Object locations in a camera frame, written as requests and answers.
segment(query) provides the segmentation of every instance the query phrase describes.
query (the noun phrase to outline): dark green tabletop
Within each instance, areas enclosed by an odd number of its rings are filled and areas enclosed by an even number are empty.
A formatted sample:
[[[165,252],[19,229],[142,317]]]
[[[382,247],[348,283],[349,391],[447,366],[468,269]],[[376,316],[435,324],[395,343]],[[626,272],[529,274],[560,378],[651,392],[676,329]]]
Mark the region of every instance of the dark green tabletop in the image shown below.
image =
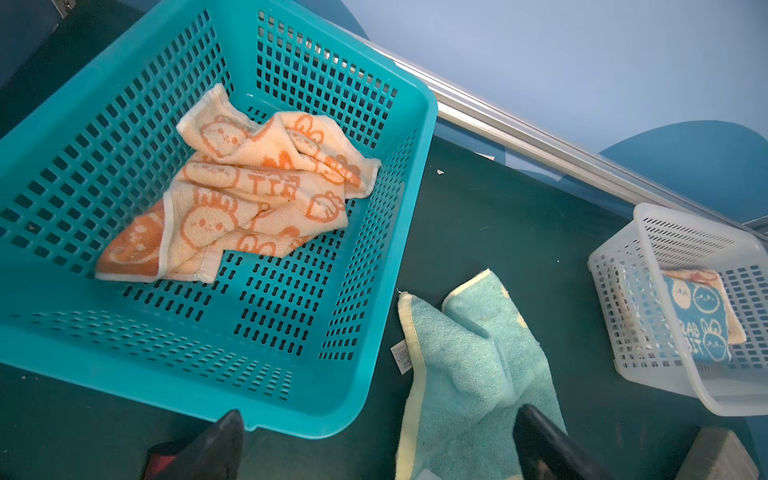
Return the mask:
[[[743,419],[717,417],[698,399],[614,371],[587,257],[626,222],[435,138],[397,287],[439,305],[491,268],[547,354],[568,432],[617,479],[673,478],[704,425],[732,429],[756,458]],[[368,401],[349,428],[319,441],[249,433],[241,478],[393,478],[412,381],[389,351],[402,338],[392,308]],[[148,447],[205,426],[0,366],[0,475],[13,480],[136,479]]]

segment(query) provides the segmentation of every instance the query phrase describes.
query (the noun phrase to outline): towel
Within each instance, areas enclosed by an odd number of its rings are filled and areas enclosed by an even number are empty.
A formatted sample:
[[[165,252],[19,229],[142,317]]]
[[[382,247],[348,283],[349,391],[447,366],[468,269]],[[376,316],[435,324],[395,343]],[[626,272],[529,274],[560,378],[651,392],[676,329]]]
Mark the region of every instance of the towel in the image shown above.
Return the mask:
[[[413,386],[396,480],[520,475],[512,429],[526,403],[565,430],[547,358],[493,272],[453,290],[442,312],[410,293],[398,311]]]
[[[101,280],[212,282],[225,250],[284,257],[344,228],[344,200],[370,195],[381,161],[364,158],[325,116],[251,121],[215,85],[177,130],[196,152],[162,200],[104,250]]]
[[[725,308],[726,324],[728,327],[728,344],[736,345],[746,342],[746,333],[741,326],[736,312],[733,311],[733,307],[728,300],[728,293],[725,291],[725,285],[723,285],[723,279],[714,270],[662,270],[663,275],[672,279],[685,280],[687,282],[694,282],[703,285],[707,285],[710,288],[714,288],[723,299],[723,307]]]
[[[669,276],[664,282],[691,356],[698,362],[729,362],[727,299],[709,285]]]

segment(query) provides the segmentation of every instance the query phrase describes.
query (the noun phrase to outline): laundry basket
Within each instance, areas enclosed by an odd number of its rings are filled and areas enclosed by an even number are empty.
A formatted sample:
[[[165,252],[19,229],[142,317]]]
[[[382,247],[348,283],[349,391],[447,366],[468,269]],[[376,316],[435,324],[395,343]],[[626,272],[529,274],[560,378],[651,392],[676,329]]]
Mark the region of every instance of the laundry basket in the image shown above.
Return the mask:
[[[175,130],[222,83],[253,120],[334,119],[382,160],[349,226],[211,284],[93,280],[191,155]],[[306,438],[366,400],[435,125],[434,95],[306,9],[164,0],[0,141],[0,361],[203,419]]]
[[[699,363],[685,346],[661,270],[723,278],[747,341],[731,361]],[[589,256],[616,370],[632,382],[698,396],[718,415],[768,414],[768,256],[747,232],[650,204]]]

